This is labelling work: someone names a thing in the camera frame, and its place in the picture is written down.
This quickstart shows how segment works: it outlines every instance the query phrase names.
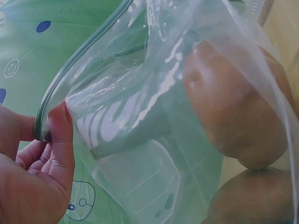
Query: clear plastic bag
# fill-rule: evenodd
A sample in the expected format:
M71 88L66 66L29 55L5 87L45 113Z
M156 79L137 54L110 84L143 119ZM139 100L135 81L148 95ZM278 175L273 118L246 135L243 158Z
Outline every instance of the clear plastic bag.
M128 223L297 223L297 108L274 48L227 0L123 2L52 82L38 139L64 99ZM249 170L218 190L223 155Z

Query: blue dot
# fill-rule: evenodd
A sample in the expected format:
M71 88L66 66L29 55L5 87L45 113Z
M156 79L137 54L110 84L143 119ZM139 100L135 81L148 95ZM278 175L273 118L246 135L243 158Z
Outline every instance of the blue dot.
M40 22L40 24L38 24L36 27L36 31L38 33L42 33L44 31L46 31L50 26L51 26L51 21Z

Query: cartoon print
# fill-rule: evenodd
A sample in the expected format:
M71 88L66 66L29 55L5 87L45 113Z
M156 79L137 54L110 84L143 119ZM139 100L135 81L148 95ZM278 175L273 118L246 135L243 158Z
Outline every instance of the cartoon print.
M73 181L71 200L66 215L74 221L83 221L93 209L95 189L87 182Z
M5 78L10 78L14 76L20 67L20 61L19 59L12 59L10 60L7 65L5 66L5 69L3 71L3 75Z
M6 90L0 89L0 105L3 104L5 97L6 97Z

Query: beige surface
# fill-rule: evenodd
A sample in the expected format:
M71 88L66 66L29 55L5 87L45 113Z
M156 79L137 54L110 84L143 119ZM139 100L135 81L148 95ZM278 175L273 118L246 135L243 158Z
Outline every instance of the beige surface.
M293 95L299 106L299 0L267 1L265 11L269 14L262 22L263 29L281 55ZM273 165L277 168L288 168L287 164L288 154L286 153ZM225 157L220 186L244 169L237 160Z

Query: potato skin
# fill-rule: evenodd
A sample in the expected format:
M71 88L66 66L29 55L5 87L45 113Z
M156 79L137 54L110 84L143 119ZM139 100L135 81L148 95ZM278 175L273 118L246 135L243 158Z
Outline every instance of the potato skin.
M223 41L233 41L223 37ZM231 49L241 60L247 54ZM282 65L262 49L281 91L296 105ZM286 151L285 127L264 98L240 71L205 41L188 56L184 86L191 106L213 146L249 169L266 168Z
M204 224L286 224L293 219L288 171L246 170L226 182L212 199Z

